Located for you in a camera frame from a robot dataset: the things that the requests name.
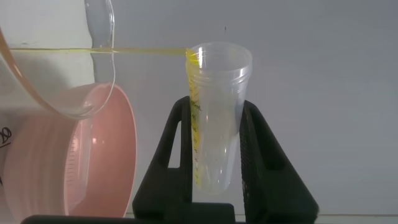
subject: yellow liquid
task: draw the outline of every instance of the yellow liquid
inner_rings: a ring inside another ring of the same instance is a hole
[[[75,48],[75,49],[43,49],[43,48],[13,48],[10,49],[11,52],[48,52],[48,53],[96,53],[96,54],[109,54],[109,53],[135,53],[135,54],[163,54],[163,55],[184,55],[190,63],[197,65],[199,67],[199,61],[196,52],[192,49],[185,47],[175,47],[175,48]],[[187,69],[188,84],[190,90],[190,108],[191,108],[191,130],[193,136],[193,178],[197,186],[201,187],[201,173],[199,170],[198,161],[200,155],[200,143],[201,134],[199,127],[199,115],[200,115],[200,102],[199,102],[199,92],[198,88],[195,86],[192,80],[192,71]]]

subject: black holder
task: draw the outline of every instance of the black holder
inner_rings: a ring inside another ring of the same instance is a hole
[[[234,208],[230,204],[192,202],[190,115],[190,99],[186,96],[174,104],[133,200],[136,219],[41,216],[30,217],[23,223],[235,223]],[[180,121],[180,167],[168,168]],[[318,214],[316,201],[261,112],[248,101],[244,102],[239,133],[246,223],[313,223]]]

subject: white background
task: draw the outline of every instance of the white background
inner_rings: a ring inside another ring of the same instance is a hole
[[[248,48],[247,99],[320,212],[398,214],[398,1],[118,0],[114,10],[117,47],[225,40]],[[136,115],[134,195],[188,85],[180,57],[120,55],[116,66]],[[240,165],[223,195],[195,190],[194,200],[229,202],[243,214]]]

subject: clear glass beaker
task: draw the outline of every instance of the clear glass beaker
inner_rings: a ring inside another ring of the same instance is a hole
[[[193,176],[199,189],[220,194],[231,181],[239,147],[252,56],[244,47],[228,42],[200,44],[188,54]]]
[[[113,47],[111,1],[16,0],[4,7],[0,111],[29,114],[44,109],[75,119],[98,112],[113,89],[113,53],[77,49]],[[34,21],[21,19],[28,12]],[[90,95],[94,90],[102,94]]]

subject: pink bowl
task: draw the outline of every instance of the pink bowl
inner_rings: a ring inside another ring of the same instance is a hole
[[[101,96],[97,88],[88,98]],[[26,118],[4,166],[7,204],[17,221],[31,215],[123,217],[136,169],[136,129],[131,105],[120,87],[92,118],[85,198],[69,210],[67,158],[82,122],[54,114]]]

